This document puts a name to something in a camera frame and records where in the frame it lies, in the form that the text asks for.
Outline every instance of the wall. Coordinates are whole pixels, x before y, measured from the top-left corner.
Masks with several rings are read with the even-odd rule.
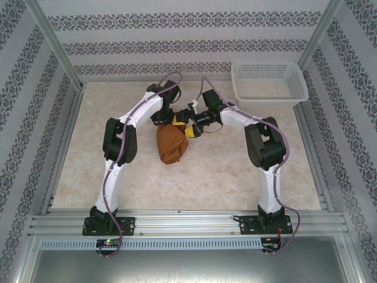
[[[40,1],[83,81],[297,61],[329,0]]]
[[[39,214],[75,91],[25,4],[0,1],[0,282]]]
[[[304,76],[302,104],[326,184],[377,282],[377,1],[345,1]]]

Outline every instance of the laundry basket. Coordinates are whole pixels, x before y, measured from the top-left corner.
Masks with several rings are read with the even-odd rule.
[[[296,63],[236,62],[231,68],[233,91],[241,109],[293,107],[309,98]]]

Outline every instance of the brown cloth pouch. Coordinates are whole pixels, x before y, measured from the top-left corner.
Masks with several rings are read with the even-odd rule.
[[[178,162],[187,149],[189,141],[184,134],[186,126],[159,125],[157,128],[157,147],[160,159],[165,164]]]

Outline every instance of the metal plate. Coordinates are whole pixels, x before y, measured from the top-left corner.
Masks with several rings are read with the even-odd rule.
[[[284,220],[275,224],[267,230],[264,230],[259,224],[257,215],[239,216],[241,235],[263,235],[278,234],[278,227],[281,228],[282,234],[292,234],[292,223],[288,215],[284,216]]]
[[[41,251],[93,251],[103,245],[98,239],[43,239]],[[106,246],[104,249],[115,249]],[[192,251],[218,249],[262,249],[257,237],[242,238],[186,238],[186,239],[136,239],[124,238],[122,251]]]
[[[133,236],[135,231],[135,217],[115,217],[122,228],[123,236]],[[82,228],[83,236],[119,236],[119,231],[115,228],[108,233],[94,228],[93,218],[86,217]]]

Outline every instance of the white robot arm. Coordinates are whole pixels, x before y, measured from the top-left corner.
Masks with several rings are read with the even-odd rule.
[[[170,82],[167,83],[168,86],[174,83],[171,81],[168,82]],[[118,193],[121,187],[121,181],[128,163],[130,163],[136,155],[136,130],[151,118],[154,124],[167,124],[171,122],[173,122],[173,124],[188,124],[189,120],[191,120],[193,124],[186,128],[186,136],[188,137],[199,137],[203,133],[203,127],[214,122],[245,132],[250,160],[259,168],[262,191],[258,206],[259,214],[262,214],[263,221],[269,221],[272,216],[274,218],[276,216],[280,217],[282,207],[278,204],[274,194],[273,176],[275,169],[283,160],[286,149],[277,132],[257,121],[243,116],[241,113],[229,109],[213,90],[203,93],[204,102],[208,107],[207,111],[196,113],[193,105],[189,104],[189,108],[175,115],[172,109],[169,108],[169,104],[174,100],[178,91],[180,91],[179,87],[166,92],[164,95],[153,97],[161,88],[163,89],[163,87],[156,85],[149,86],[144,97],[133,108],[136,109],[135,111],[129,111],[118,120],[108,120],[103,147],[107,159],[105,163],[105,184],[102,185],[105,186],[105,197],[111,213],[115,215],[117,212]],[[122,161],[119,161],[118,164],[113,164],[119,155],[120,144],[122,143],[122,140],[117,137],[117,135],[122,133],[127,118],[129,118],[129,122],[126,125],[127,130],[124,136],[125,141],[123,143],[125,146],[121,158]],[[276,121],[271,117],[263,120],[277,126]],[[263,141],[261,135],[269,137],[270,139]],[[280,170],[275,172],[275,175],[276,193],[277,197],[280,198]],[[102,221],[107,213],[108,209],[105,205],[104,192],[101,190],[95,206],[91,209],[91,217],[98,218],[99,221]]]
[[[145,95],[143,96],[143,98],[138,104],[142,103],[143,101],[146,101],[146,99],[151,97],[153,94],[154,92],[145,93]],[[158,112],[162,108],[162,106],[163,106],[162,97],[160,96],[153,97],[152,99],[146,101],[142,106],[140,106],[140,108],[136,111],[136,113],[131,117],[130,121],[128,122],[128,125],[134,126],[135,129],[137,130],[137,128],[140,127],[142,124],[144,124],[148,119],[150,119],[150,117],[154,113]],[[133,109],[131,109],[126,115],[123,115],[122,117],[120,117],[119,118],[120,123],[124,123],[132,111]],[[107,175],[112,163],[113,163],[112,160],[110,159],[106,160],[105,176]],[[112,212],[114,212],[118,208],[119,189],[121,187],[121,181],[123,179],[125,168],[127,166],[128,166],[128,163],[124,163],[121,166],[118,166],[117,164],[115,164],[105,184],[107,201],[108,201],[110,210]],[[98,200],[95,203],[95,205],[99,211],[107,212],[107,208],[104,203],[102,190],[100,192],[100,196],[98,197]]]

